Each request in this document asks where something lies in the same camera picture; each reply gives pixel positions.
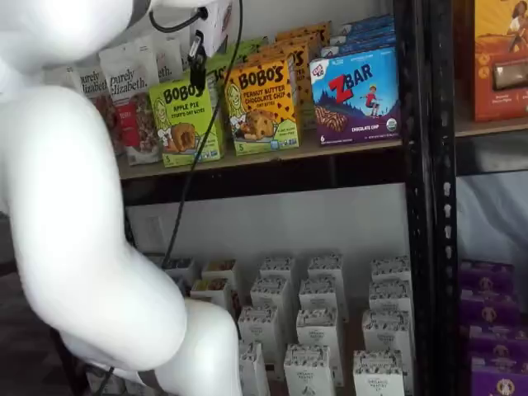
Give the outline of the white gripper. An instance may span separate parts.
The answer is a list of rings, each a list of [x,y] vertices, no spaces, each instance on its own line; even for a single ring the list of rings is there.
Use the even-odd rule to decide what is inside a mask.
[[[200,30],[195,32],[187,57],[191,85],[200,92],[205,89],[207,56],[213,57],[226,40],[232,15],[232,2],[213,1],[204,6],[204,9],[207,16],[200,21]]]

